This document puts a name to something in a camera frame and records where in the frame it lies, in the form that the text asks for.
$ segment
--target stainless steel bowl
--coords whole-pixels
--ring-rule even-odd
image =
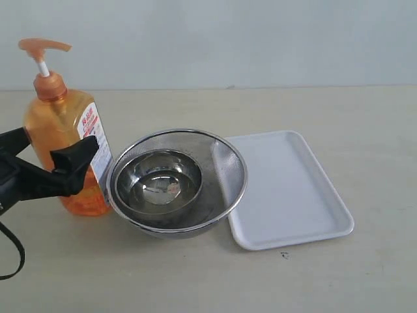
[[[116,177],[116,197],[137,221],[166,227],[193,207],[201,170],[191,157],[158,149],[132,159]]]
[[[137,175],[129,177],[134,168],[132,164],[140,160],[139,163],[142,163],[145,155],[152,155],[155,151],[175,151],[181,156],[185,155],[201,171],[201,189],[191,200],[187,212],[178,218],[147,220],[138,216],[132,210],[131,202],[127,201],[127,190],[132,189],[132,183],[137,179]],[[195,169],[192,162],[186,164],[187,168]],[[107,190],[111,205],[123,218],[151,235],[176,239],[203,233],[226,218],[243,197],[247,179],[245,162],[229,142],[200,130],[175,129],[141,138],[122,152],[109,169]]]

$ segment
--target white plastic tray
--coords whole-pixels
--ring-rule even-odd
[[[350,234],[353,218],[304,138],[292,131],[228,140],[248,166],[229,221],[236,242],[263,250]]]

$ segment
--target beige tabletop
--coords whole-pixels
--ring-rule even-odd
[[[164,128],[220,136],[296,130],[355,229],[340,239],[247,252],[227,221],[167,241],[115,213],[81,218],[56,199],[20,202],[1,221],[21,239],[27,264],[0,282],[0,312],[415,311],[417,87],[91,93],[113,155]],[[0,132],[20,127],[31,97],[0,92]],[[21,156],[37,162],[31,149]],[[17,262],[0,236],[1,274]]]

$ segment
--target pump dispenser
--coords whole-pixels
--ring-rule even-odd
[[[83,190],[60,200],[77,215],[108,212],[105,183],[112,157],[94,98],[83,91],[67,89],[61,75],[49,70],[44,59],[45,49],[67,52],[71,46],[43,38],[27,38],[19,41],[19,48],[35,60],[39,69],[33,82],[38,96],[25,114],[24,128],[43,167],[48,171],[54,169],[50,151],[67,148],[87,136],[95,135],[99,145],[87,170]]]

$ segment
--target mesh colander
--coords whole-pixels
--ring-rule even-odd
[[[202,188],[194,208],[178,220],[157,227],[138,220],[117,196],[116,179],[130,161],[158,149],[192,157],[201,168]],[[111,205],[123,218],[143,231],[164,238],[192,237],[211,228],[237,205],[246,188],[247,169],[240,153],[226,140],[192,129],[165,130],[146,136],[127,148],[109,169],[107,190]]]

